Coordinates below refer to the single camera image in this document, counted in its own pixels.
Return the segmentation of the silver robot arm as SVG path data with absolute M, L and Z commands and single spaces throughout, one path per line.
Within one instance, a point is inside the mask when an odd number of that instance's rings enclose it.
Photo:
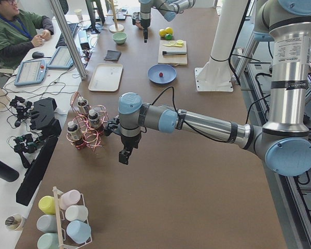
M 148 27 L 151 23 L 151 9 L 154 8 L 168 22 L 171 22 L 177 14 L 182 13 L 185 9 L 190 9 L 195 5 L 195 0 L 140 0 L 140 10 L 133 13 L 133 24 L 138 20 L 144 36 L 144 43 L 148 40 Z
M 119 161 L 127 164 L 142 137 L 141 129 L 164 133 L 187 130 L 248 150 L 283 176 L 298 176 L 311 168 L 309 129 L 303 123 L 308 88 L 311 39 L 311 1 L 263 1 L 258 6 L 255 33 L 274 39 L 269 117 L 261 127 L 224 121 L 144 103 L 136 93 L 119 97 L 119 115 L 109 121 L 105 135 L 121 137 Z

